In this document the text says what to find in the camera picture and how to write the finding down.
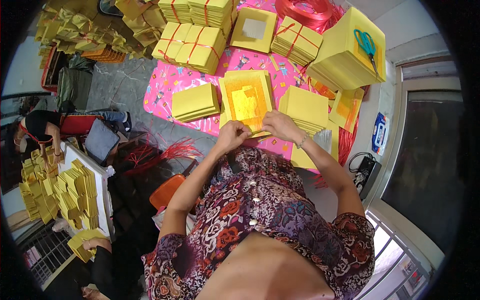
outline beaded bracelet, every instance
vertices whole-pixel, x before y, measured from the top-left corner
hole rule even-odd
[[[303,137],[302,141],[300,142],[300,144],[297,145],[297,143],[295,143],[295,146],[297,146],[297,149],[300,149],[302,146],[303,146],[303,143],[307,140],[307,138],[310,136],[310,134],[307,132],[307,134]]]

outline face mask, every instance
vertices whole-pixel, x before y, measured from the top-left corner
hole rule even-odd
[[[27,149],[27,138],[24,136],[21,140],[20,143],[17,144],[18,140],[15,140],[15,145],[20,147],[20,153],[24,153],[25,150]]]

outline jeans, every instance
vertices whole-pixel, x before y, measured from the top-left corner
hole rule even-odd
[[[95,116],[102,116],[103,119],[106,121],[112,122],[123,122],[125,120],[127,113],[120,112],[120,111],[94,111],[94,112],[73,112],[69,115],[74,116],[84,116],[84,115],[95,115]]]

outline white table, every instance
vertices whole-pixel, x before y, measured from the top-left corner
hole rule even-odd
[[[80,160],[80,162],[92,172],[95,173],[95,185],[96,185],[96,204],[98,208],[98,229],[102,234],[104,234],[110,241],[113,241],[112,238],[115,236],[115,229],[113,227],[113,221],[111,216],[113,215],[112,200],[110,193],[107,188],[107,178],[109,177],[106,168],[99,166],[93,159],[82,151],[75,148],[71,143],[62,141],[60,143],[60,148],[63,151],[65,158],[64,164],[60,163],[59,173],[65,170],[68,170],[72,167],[72,161],[75,159]],[[73,232],[77,233],[80,230],[74,228]]]

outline scissors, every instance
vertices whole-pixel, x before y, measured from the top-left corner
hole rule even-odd
[[[365,51],[365,53],[367,53],[368,57],[370,58],[370,61],[372,62],[373,70],[375,71],[377,76],[379,76],[377,71],[377,66],[375,65],[375,60],[373,59],[373,56],[375,55],[375,52],[377,51],[377,49],[375,49],[375,43],[373,42],[372,37],[368,34],[368,32],[362,32],[358,29],[354,29],[353,34],[355,35],[355,38],[357,39],[357,42],[360,48],[362,48],[363,51]]]

